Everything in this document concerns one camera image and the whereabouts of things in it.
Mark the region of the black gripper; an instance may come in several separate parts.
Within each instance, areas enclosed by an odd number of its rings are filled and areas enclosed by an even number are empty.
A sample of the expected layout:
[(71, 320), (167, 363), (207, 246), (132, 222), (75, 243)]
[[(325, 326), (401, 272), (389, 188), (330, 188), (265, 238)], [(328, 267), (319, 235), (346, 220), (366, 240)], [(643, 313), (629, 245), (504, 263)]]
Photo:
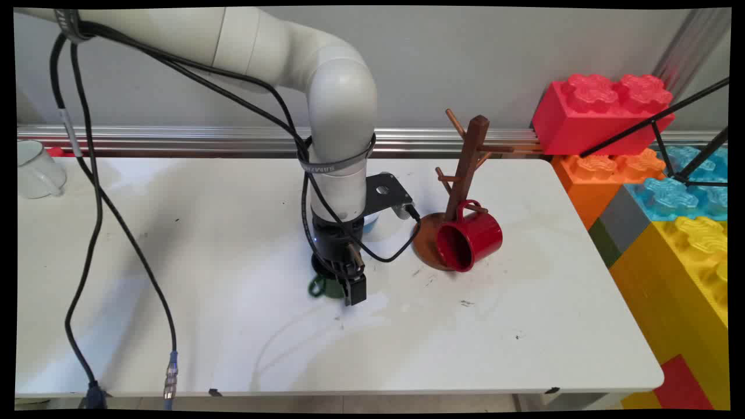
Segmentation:
[[(360, 216), (343, 225), (351, 231), (348, 234), (335, 222), (327, 222), (319, 215), (312, 214), (312, 233), (317, 251), (311, 258), (314, 270), (327, 279), (343, 281), (344, 303), (346, 307), (367, 299), (367, 281), (364, 269), (356, 262), (349, 246), (355, 251), (361, 247), (352, 239), (361, 240), (364, 230), (364, 217)], [(341, 278), (338, 274), (346, 274), (352, 279)]]

